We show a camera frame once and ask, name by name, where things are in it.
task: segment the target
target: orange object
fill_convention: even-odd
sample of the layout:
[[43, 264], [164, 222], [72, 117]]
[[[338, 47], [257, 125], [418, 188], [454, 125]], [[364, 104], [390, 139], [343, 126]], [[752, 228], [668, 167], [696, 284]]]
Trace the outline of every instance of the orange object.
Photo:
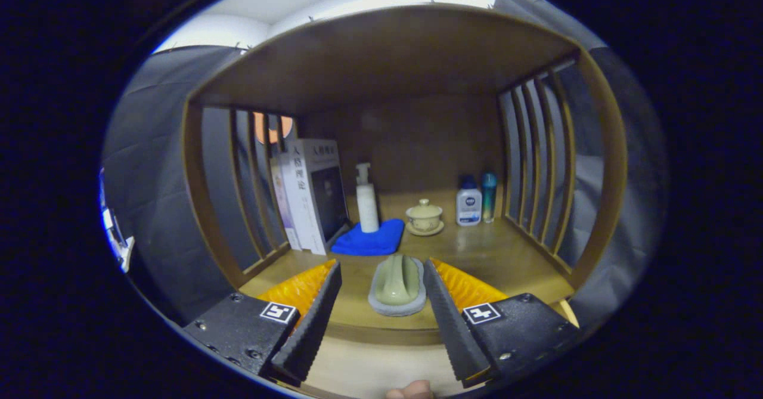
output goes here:
[[294, 328], [297, 329], [335, 263], [336, 259], [332, 259], [322, 265], [300, 272], [285, 282], [270, 287], [268, 291], [257, 296], [257, 299], [297, 307], [300, 314], [297, 324], [294, 325]]
[[[281, 137], [286, 138], [294, 127], [294, 119], [281, 116]], [[262, 113], [254, 113], [254, 133], [259, 144], [265, 143], [265, 117]], [[278, 141], [278, 130], [268, 129], [268, 141], [273, 144]]]
[[453, 303], [455, 303], [459, 313], [467, 307], [509, 298], [506, 293], [458, 268], [436, 258], [430, 258], [430, 260], [437, 269], [442, 282], [445, 283], [445, 287], [447, 287], [450, 297], [453, 298]]

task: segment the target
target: screw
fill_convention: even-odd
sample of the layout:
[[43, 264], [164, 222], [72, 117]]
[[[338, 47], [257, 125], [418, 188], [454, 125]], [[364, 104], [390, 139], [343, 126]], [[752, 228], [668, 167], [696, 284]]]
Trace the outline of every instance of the screw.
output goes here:
[[250, 356], [251, 358], [260, 358], [262, 355], [257, 352], [254, 348], [248, 348], [246, 350], [246, 355]]

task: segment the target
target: saucer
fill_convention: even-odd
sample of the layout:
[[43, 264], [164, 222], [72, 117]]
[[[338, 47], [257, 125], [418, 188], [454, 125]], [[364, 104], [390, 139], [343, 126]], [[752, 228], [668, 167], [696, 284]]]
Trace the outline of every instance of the saucer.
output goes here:
[[443, 223], [442, 220], [439, 221], [439, 225], [437, 225], [436, 228], [430, 231], [417, 231], [414, 229], [414, 225], [411, 222], [405, 223], [405, 230], [416, 236], [432, 236], [442, 231], [442, 228], [444, 227], [445, 223]]

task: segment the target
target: teal bottle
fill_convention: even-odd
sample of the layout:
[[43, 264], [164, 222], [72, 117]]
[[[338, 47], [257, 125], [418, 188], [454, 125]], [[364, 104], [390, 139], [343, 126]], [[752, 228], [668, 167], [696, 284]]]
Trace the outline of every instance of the teal bottle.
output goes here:
[[482, 174], [482, 221], [493, 223], [495, 219], [495, 188], [498, 177], [491, 172]]

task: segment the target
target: finger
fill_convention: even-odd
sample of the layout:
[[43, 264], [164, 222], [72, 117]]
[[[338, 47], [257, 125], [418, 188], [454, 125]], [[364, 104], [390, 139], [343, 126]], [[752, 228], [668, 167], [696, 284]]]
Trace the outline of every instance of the finger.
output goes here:
[[405, 395], [403, 394], [403, 390], [399, 388], [393, 388], [392, 390], [388, 391], [387, 394], [384, 396], [385, 399], [405, 399]]
[[432, 391], [428, 380], [417, 380], [403, 389], [404, 399], [431, 399]]

